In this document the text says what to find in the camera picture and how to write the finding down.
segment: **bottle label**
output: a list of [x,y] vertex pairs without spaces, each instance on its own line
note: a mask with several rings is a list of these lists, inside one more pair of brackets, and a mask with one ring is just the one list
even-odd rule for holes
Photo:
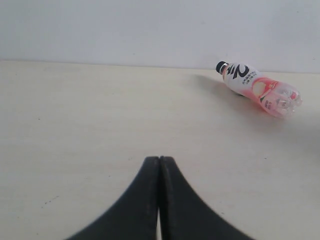
[[243,63],[229,64],[222,77],[231,90],[260,103],[278,84],[278,81],[265,77],[258,70]]

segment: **white table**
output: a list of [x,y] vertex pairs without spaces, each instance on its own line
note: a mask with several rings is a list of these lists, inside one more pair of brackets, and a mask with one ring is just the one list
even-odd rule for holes
[[301,91],[291,119],[214,70],[0,62],[0,239],[69,237],[154,155],[251,237],[319,239],[320,75],[267,75]]

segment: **plastic bottle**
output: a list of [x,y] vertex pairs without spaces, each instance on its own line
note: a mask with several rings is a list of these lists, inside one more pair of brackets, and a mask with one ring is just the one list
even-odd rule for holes
[[270,79],[247,64],[221,61],[215,69],[222,75],[228,88],[257,102],[277,118],[290,117],[295,108],[302,104],[295,87]]

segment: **black bottle cap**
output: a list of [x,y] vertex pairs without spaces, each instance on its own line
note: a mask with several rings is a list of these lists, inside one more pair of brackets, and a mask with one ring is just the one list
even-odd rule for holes
[[225,61],[220,61],[220,62],[216,65],[215,70],[216,70],[218,73],[222,74],[223,69],[224,69],[227,65],[228,65],[227,62],[225,62]]

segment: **white wall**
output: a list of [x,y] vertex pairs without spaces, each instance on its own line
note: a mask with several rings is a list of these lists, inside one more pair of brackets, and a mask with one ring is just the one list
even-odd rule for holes
[[320,73],[317,0],[0,0],[0,59]]

